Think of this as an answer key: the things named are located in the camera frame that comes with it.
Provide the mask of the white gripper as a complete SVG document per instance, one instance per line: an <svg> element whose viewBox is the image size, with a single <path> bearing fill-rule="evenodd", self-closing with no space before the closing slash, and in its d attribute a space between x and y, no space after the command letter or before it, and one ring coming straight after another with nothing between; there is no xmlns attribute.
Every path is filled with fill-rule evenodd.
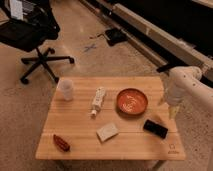
<svg viewBox="0 0 213 171"><path fill-rule="evenodd" d="M163 97L159 100L158 105L163 105L165 102L169 107L169 118L174 119L179 111L179 104L185 94L183 88L183 80L181 78L171 78L168 86L164 91Z"/></svg>

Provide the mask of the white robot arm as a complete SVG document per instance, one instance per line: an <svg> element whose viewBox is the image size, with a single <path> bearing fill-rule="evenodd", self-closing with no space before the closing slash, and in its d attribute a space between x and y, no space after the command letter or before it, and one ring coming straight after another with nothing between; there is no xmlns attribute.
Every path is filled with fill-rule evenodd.
<svg viewBox="0 0 213 171"><path fill-rule="evenodd" d="M169 83L159 105L168 104L169 118L174 119L185 94L191 95L208 112L213 112L213 88L201 82L202 70L197 66L179 66L169 71Z"/></svg>

